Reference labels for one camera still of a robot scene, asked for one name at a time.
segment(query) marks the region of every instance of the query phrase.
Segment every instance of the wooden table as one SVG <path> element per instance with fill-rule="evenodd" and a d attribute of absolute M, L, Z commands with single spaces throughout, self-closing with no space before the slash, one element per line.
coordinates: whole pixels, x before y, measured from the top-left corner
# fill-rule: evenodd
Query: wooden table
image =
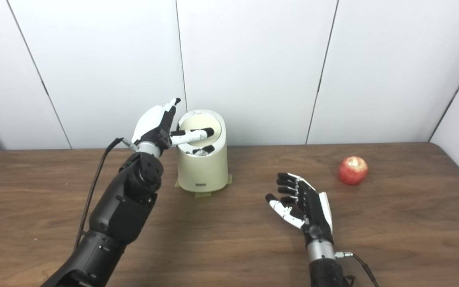
<path fill-rule="evenodd" d="M 39 286 L 64 263 L 101 154 L 0 151 L 0 286 Z M 129 154 L 109 155 L 94 203 Z M 356 187 L 337 180 L 349 155 L 370 166 Z M 203 198 L 174 187 L 175 151 L 161 160 L 157 205 L 108 286 L 308 286 L 301 232 L 264 200 L 278 171 L 328 193 L 336 249 L 357 253 L 382 287 L 459 286 L 459 168 L 436 145 L 230 147 L 233 184 Z M 357 261 L 341 263 L 372 286 Z"/>

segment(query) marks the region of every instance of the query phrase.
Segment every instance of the black robotic arm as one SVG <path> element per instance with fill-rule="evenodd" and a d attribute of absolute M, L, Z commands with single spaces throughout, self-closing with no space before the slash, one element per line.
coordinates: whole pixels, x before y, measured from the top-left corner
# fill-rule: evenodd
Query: black robotic arm
<path fill-rule="evenodd" d="M 159 157 L 171 145 L 214 134 L 208 128 L 170 136 L 178 102 L 180 99 L 176 98 L 164 107 L 155 106 L 146 112 L 135 128 L 133 142 L 123 138 L 115 140 L 125 142 L 135 153 L 123 163 L 93 209 L 89 230 L 80 242 L 77 240 L 69 259 L 42 287 L 104 287 L 107 284 L 125 248 L 139 236 L 155 205 L 164 171 Z"/>
<path fill-rule="evenodd" d="M 277 184 L 279 193 L 288 196 L 278 200 L 273 194 L 267 194 L 265 198 L 285 221 L 302 230 L 308 250 L 311 287 L 351 287 L 355 277 L 345 276 L 336 261 L 346 257 L 357 259 L 373 285 L 379 287 L 371 269 L 359 257 L 351 252 L 334 252 L 332 214 L 327 194 L 317 193 L 304 178 L 290 173 L 277 174 Z"/>

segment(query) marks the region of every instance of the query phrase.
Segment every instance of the black cable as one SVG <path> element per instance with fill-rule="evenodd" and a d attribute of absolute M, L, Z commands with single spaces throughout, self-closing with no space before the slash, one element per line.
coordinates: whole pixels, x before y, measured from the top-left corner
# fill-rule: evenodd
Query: black cable
<path fill-rule="evenodd" d="M 366 271 L 366 274 L 368 274 L 369 279 L 371 279 L 371 282 L 375 285 L 375 287 L 380 287 L 377 280 L 375 279 L 375 276 L 373 276 L 373 272 L 371 272 L 371 269 L 369 269 L 369 266 L 362 261 L 362 259 L 359 256 L 356 256 L 355 253 L 353 254 L 353 258 L 357 259 L 357 261 L 362 265 L 362 268 L 364 271 Z"/>
<path fill-rule="evenodd" d="M 97 184 L 98 176 L 100 175 L 100 171 L 102 170 L 102 166 L 104 165 L 104 161 L 106 160 L 107 154 L 116 147 L 120 142 L 122 142 L 124 138 L 115 138 L 111 144 L 108 145 L 102 158 L 100 159 L 100 163 L 98 164 L 97 172 L 95 173 L 95 177 L 93 178 L 93 182 L 91 183 L 90 191 L 88 191 L 88 198 L 86 199 L 86 205 L 84 206 L 84 211 L 82 213 L 82 218 L 80 219 L 79 231 L 77 232 L 77 237 L 75 238 L 75 245 L 73 249 L 77 248 L 80 243 L 80 237 L 83 234 L 84 230 L 84 222 L 86 222 L 86 216 L 88 216 L 88 209 L 90 208 L 91 198 L 93 196 L 93 191 L 95 191 L 95 185 Z"/>

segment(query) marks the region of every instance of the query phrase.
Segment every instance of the black finger segment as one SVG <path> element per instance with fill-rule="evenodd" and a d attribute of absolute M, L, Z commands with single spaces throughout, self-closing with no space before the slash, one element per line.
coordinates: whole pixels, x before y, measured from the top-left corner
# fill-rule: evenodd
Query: black finger segment
<path fill-rule="evenodd" d="M 284 179 L 281 179 L 281 178 L 278 178 L 276 182 L 277 182 L 278 185 L 286 185 L 287 187 L 291 187 L 292 189 L 294 189 L 295 186 L 297 185 L 293 181 L 284 180 Z"/>
<path fill-rule="evenodd" d="M 211 152 L 215 151 L 215 147 L 213 145 L 207 145 L 206 147 L 203 147 L 202 149 L 193 149 L 192 153 L 196 154 L 199 151 L 204 151 L 204 152 L 207 152 L 207 153 L 211 153 Z"/>
<path fill-rule="evenodd" d="M 304 220 L 304 212 L 299 209 L 292 208 L 292 210 L 290 210 L 290 215 L 300 220 Z"/>
<path fill-rule="evenodd" d="M 291 196 L 285 196 L 281 198 L 281 202 L 284 204 L 290 204 L 290 203 L 295 204 L 295 200 L 297 200 L 297 198 L 293 198 Z"/>
<path fill-rule="evenodd" d="M 273 194 L 267 194 L 265 196 L 265 199 L 267 200 L 267 202 L 271 202 L 272 200 L 279 201 Z"/>
<path fill-rule="evenodd" d="M 295 178 L 290 176 L 288 173 L 278 173 L 277 178 L 284 179 L 284 180 L 293 180 L 295 181 Z"/>
<path fill-rule="evenodd" d="M 290 187 L 278 187 L 277 191 L 280 194 L 289 194 L 289 195 L 296 195 L 297 191 L 295 189 L 291 189 Z"/>
<path fill-rule="evenodd" d="M 207 136 L 213 136 L 214 135 L 214 129 L 212 128 L 204 128 L 203 131 L 206 131 Z"/>
<path fill-rule="evenodd" d="M 184 130 L 179 130 L 179 131 L 172 131 L 170 136 L 185 136 L 185 131 Z"/>

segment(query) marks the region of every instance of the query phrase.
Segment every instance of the red apple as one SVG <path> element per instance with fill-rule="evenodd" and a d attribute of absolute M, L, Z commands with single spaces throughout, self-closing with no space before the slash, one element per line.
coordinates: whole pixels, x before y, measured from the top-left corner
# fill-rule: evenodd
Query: red apple
<path fill-rule="evenodd" d="M 339 165 L 339 179 L 346 184 L 359 184 L 366 174 L 368 164 L 358 156 L 349 156 Z"/>

